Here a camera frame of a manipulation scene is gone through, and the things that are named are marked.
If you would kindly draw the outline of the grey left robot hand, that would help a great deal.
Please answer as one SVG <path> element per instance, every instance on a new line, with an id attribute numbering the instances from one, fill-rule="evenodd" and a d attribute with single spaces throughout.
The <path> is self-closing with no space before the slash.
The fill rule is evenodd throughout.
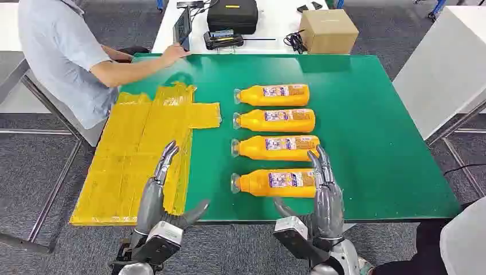
<path id="1" fill-rule="evenodd" d="M 186 229 L 202 218 L 209 208 L 210 201 L 208 199 L 200 201 L 195 208 L 181 215 L 170 214 L 164 208 L 165 181 L 172 159 L 178 151 L 179 147 L 174 140 L 163 149 L 154 174 L 149 177 L 143 189 L 137 214 L 137 224 L 132 233 L 133 239 L 148 236 L 151 229 L 160 221 L 168 222 L 180 229 Z"/>

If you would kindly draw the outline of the person's hand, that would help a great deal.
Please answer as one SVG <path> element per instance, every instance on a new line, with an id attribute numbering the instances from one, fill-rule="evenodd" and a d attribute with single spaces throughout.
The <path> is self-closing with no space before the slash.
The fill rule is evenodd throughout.
<path id="1" fill-rule="evenodd" d="M 162 53 L 160 60 L 164 67 L 168 67 L 179 59 L 189 55 L 191 55 L 190 51 L 186 51 L 181 44 L 174 43 L 167 47 L 167 49 Z"/>

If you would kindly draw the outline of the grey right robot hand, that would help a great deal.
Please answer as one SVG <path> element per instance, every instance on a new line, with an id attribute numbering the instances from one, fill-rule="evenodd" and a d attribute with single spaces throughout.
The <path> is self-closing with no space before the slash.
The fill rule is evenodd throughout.
<path id="1" fill-rule="evenodd" d="M 299 215 L 278 197 L 273 199 L 273 203 L 281 217 L 298 217 L 313 238 L 324 239 L 334 246 L 344 240 L 343 193 L 335 180 L 328 154 L 320 145 L 316 146 L 316 150 L 319 156 L 308 151 L 316 180 L 313 212 Z"/>

